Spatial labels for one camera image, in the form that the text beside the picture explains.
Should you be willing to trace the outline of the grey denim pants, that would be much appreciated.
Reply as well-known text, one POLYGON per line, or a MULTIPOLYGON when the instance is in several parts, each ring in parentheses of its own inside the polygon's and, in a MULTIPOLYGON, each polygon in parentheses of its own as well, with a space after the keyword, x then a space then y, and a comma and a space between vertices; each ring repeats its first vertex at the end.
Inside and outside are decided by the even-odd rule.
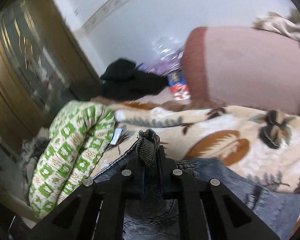
MULTIPOLYGON (((106 181, 132 159, 141 158, 145 165, 145 194, 142 200, 129 200, 123 221, 123 239, 179 239, 179 211, 176 200, 164 200, 157 181, 155 153, 160 138, 152 130, 139 131, 130 149, 95 176, 96 182, 106 181)), ((272 192, 245 179, 218 159, 194 159, 176 162, 178 169, 200 181, 218 179, 279 239, 289 239, 300 212, 300 194, 272 192)))

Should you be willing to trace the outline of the green and cream quilt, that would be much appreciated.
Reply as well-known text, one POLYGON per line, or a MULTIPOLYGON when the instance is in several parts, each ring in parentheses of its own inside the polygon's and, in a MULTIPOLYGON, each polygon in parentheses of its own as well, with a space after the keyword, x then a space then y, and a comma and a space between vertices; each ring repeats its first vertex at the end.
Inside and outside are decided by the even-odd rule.
POLYGON ((30 207, 37 218, 44 218, 91 175, 114 126, 114 112, 101 103, 73 100, 59 111, 30 185, 30 207))

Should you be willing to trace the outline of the beige leaf-pattern blanket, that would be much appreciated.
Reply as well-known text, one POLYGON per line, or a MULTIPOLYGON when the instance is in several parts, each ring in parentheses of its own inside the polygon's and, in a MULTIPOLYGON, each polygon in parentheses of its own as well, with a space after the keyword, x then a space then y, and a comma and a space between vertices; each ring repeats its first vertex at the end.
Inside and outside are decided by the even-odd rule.
MULTIPOLYGON (((205 101, 95 101, 114 111, 122 132, 93 175, 128 150, 139 131, 152 129, 168 158, 217 158, 270 191, 300 193, 300 116, 205 101)), ((300 226, 300 209, 297 214, 289 236, 300 226)))

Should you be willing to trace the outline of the blue red printed box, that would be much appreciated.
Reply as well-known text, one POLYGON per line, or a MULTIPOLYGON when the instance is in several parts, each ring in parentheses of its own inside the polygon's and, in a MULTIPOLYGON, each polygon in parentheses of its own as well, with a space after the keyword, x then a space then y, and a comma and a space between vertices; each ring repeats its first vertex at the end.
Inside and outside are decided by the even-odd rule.
POLYGON ((175 100, 187 100, 191 98, 183 72, 176 70, 167 76, 168 86, 175 100))

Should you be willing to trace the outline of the black garment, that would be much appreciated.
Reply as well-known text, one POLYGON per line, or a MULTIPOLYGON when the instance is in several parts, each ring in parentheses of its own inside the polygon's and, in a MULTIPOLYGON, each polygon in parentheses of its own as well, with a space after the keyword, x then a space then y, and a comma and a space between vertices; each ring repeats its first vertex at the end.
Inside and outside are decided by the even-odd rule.
POLYGON ((165 77, 137 70, 135 62, 124 58, 111 63, 100 79, 102 96, 117 101, 158 95, 168 86, 165 77))

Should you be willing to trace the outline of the pink and brown bolster pillow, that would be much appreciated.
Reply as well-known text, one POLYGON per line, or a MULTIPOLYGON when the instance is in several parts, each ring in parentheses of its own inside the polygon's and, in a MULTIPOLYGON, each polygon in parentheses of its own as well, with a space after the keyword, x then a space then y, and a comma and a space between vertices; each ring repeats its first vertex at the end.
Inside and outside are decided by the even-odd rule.
POLYGON ((193 100, 300 116, 300 43, 249 27, 198 27, 181 60, 193 100))

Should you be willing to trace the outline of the brown wooden cabinet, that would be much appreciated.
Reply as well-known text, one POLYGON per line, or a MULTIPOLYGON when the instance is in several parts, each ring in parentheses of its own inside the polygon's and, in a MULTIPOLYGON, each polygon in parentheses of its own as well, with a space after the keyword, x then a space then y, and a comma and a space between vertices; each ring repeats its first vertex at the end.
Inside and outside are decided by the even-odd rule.
POLYGON ((7 0, 0 10, 0 142, 19 153, 71 100, 101 82, 53 0, 7 0))

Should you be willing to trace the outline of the purple plastic bag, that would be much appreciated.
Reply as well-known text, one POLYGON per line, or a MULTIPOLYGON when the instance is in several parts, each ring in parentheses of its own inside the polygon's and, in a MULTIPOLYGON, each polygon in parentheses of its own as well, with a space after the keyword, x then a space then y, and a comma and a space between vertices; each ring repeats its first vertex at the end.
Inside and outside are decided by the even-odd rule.
POLYGON ((181 58, 184 53, 183 43, 172 38, 162 37, 152 43, 156 58, 151 62, 143 62, 136 66, 136 70, 167 76, 181 68, 181 58))

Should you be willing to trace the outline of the beige crumpled cloth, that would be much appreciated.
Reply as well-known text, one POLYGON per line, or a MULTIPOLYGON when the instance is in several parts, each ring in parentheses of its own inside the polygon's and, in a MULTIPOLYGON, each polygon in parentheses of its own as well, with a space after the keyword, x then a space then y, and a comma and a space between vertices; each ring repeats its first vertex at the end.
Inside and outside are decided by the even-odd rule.
POLYGON ((300 12, 292 9, 287 18, 276 12, 268 12, 253 22, 253 28, 280 34, 300 43, 300 12))

